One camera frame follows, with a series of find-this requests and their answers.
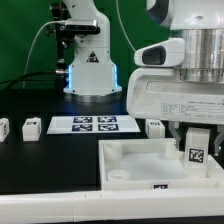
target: black cable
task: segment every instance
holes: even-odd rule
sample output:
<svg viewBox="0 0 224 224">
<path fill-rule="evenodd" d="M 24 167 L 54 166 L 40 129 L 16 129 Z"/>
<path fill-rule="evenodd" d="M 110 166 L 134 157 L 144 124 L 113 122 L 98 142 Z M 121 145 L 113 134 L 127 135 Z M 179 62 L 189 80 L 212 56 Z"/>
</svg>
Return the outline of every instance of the black cable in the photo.
<svg viewBox="0 0 224 224">
<path fill-rule="evenodd" d="M 30 78 L 30 77 L 34 77 L 34 76 L 40 76 L 40 75 L 56 75 L 55 71 L 40 71 L 40 72 L 32 72 L 32 73 L 28 73 L 26 75 L 22 75 L 19 78 L 11 81 L 11 83 L 6 86 L 5 89 L 10 89 L 12 86 L 14 86 L 16 83 L 20 82 L 20 81 L 25 81 L 26 78 Z"/>
<path fill-rule="evenodd" d="M 5 81 L 2 81 L 0 82 L 0 85 L 3 85 L 3 84 L 6 84 L 6 83 L 12 83 L 12 82 L 24 82 L 24 81 L 27 81 L 27 82 L 54 82 L 55 80 L 54 79 L 12 79 L 12 80 L 5 80 Z"/>
</svg>

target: black tabletop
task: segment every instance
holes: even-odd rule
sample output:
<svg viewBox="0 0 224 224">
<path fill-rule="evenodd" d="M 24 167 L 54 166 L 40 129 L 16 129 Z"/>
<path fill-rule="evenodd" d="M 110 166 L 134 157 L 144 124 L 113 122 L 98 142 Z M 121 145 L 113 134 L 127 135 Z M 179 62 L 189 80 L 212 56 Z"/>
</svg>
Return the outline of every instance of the black tabletop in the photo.
<svg viewBox="0 0 224 224">
<path fill-rule="evenodd" d="M 10 134 L 0 143 L 0 194 L 59 193 L 100 190 L 98 141 L 145 138 L 140 133 L 47 135 L 52 116 L 127 115 L 126 92 L 120 100 L 86 104 L 66 100 L 53 90 L 0 91 L 0 118 Z M 27 118 L 42 119 L 39 142 L 23 142 Z M 223 217 L 106 221 L 97 223 L 223 223 Z"/>
</svg>

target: green backdrop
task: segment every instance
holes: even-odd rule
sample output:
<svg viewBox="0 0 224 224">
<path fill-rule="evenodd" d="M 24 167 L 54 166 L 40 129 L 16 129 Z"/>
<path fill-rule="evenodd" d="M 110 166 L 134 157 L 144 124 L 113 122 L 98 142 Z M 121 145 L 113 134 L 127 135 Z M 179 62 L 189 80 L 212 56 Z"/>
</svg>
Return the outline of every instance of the green backdrop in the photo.
<svg viewBox="0 0 224 224">
<path fill-rule="evenodd" d="M 39 28 L 52 21 L 49 10 L 54 0 L 10 0 L 1 1 L 0 13 L 0 81 L 15 79 L 23 75 L 28 52 Z M 169 30 L 158 27 L 146 14 L 145 0 L 119 0 L 120 12 L 126 32 L 136 49 L 163 41 Z M 134 52 L 121 31 L 115 0 L 95 0 L 97 8 L 111 22 L 111 58 L 119 68 L 119 84 L 127 87 L 131 73 L 137 68 Z M 67 53 L 72 59 L 73 50 Z M 56 68 L 55 38 L 44 32 L 35 45 L 28 72 L 54 70 Z M 51 87 L 47 83 L 28 84 L 32 88 Z"/>
</svg>

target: white cube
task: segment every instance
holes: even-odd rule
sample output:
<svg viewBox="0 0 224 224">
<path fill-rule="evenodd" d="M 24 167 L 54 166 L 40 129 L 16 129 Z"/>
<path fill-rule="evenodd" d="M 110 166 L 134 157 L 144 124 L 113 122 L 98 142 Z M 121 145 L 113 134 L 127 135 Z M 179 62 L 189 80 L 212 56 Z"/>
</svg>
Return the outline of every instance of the white cube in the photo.
<svg viewBox="0 0 224 224">
<path fill-rule="evenodd" d="M 189 128 L 185 144 L 185 172 L 189 176 L 206 177 L 210 130 Z"/>
<path fill-rule="evenodd" d="M 41 134 L 41 119 L 31 118 L 26 119 L 23 128 L 23 141 L 39 141 Z"/>
<path fill-rule="evenodd" d="M 4 142 L 9 134 L 9 120 L 7 118 L 0 119 L 0 142 Z"/>
<path fill-rule="evenodd" d="M 150 139 L 165 138 L 165 127 L 160 120 L 145 120 L 145 132 Z"/>
</svg>

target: cable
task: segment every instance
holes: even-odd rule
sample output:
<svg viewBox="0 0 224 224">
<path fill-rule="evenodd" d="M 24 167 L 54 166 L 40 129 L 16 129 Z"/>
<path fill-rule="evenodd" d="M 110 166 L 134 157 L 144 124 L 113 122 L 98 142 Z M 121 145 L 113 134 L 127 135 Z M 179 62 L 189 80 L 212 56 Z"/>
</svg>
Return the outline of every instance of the cable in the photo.
<svg viewBox="0 0 224 224">
<path fill-rule="evenodd" d="M 36 44 L 36 41 L 37 41 L 37 39 L 38 39 L 38 37 L 39 37 L 41 31 L 42 31 L 46 26 L 48 26 L 48 25 L 51 25 L 51 24 L 63 24 L 63 23 L 65 23 L 64 20 L 62 20 L 62 21 L 52 21 L 52 22 L 45 23 L 45 24 L 39 29 L 39 31 L 37 32 L 35 38 L 33 39 L 33 43 L 32 43 L 32 45 L 31 45 L 31 47 L 30 47 L 30 51 L 29 51 L 29 54 L 28 54 L 28 57 L 27 57 L 27 61 L 26 61 L 26 67 L 25 67 L 25 70 L 24 70 L 24 75 L 26 75 L 26 73 L 27 73 L 28 66 L 29 66 L 29 63 L 30 63 L 30 58 L 31 58 L 31 55 L 32 55 L 32 52 L 33 52 L 33 48 L 34 48 L 34 46 L 35 46 L 35 44 Z"/>
<path fill-rule="evenodd" d="M 20 76 L 18 79 L 14 79 L 8 86 L 6 86 L 5 89 L 10 89 L 12 86 L 14 86 L 17 82 L 20 82 L 21 80 L 25 80 L 26 78 L 34 77 L 34 76 L 40 76 L 40 75 L 56 75 L 55 71 L 40 71 L 40 72 L 33 72 L 28 73 L 26 75 Z"/>
<path fill-rule="evenodd" d="M 22 81 L 24 81 L 24 79 L 5 80 L 5 81 L 0 82 L 0 85 L 6 84 L 6 83 L 9 83 L 9 82 L 11 83 L 11 82 L 14 82 L 14 81 L 16 81 L 16 82 L 22 82 Z M 26 82 L 27 81 L 28 82 L 54 82 L 55 80 L 54 79 L 52 79 L 52 80 L 50 80 L 50 79 L 26 79 Z"/>
<path fill-rule="evenodd" d="M 118 0 L 116 0 L 116 8 L 117 8 L 117 16 L 118 16 L 118 20 L 119 20 L 119 22 L 120 22 L 120 26 L 121 26 L 121 29 L 122 29 L 122 31 L 123 31 L 123 33 L 124 33 L 124 36 L 125 36 L 125 38 L 126 38 L 128 44 L 129 44 L 130 47 L 132 48 L 132 50 L 133 50 L 134 52 L 136 52 L 136 49 L 133 47 L 133 45 L 132 45 L 132 43 L 131 43 L 130 39 L 128 38 L 128 35 L 127 35 L 126 31 L 125 31 L 125 28 L 124 28 L 124 25 L 123 25 L 123 22 L 122 22 L 122 19 L 121 19 L 121 14 L 120 14 L 120 9 L 119 9 L 119 3 L 118 3 Z"/>
</svg>

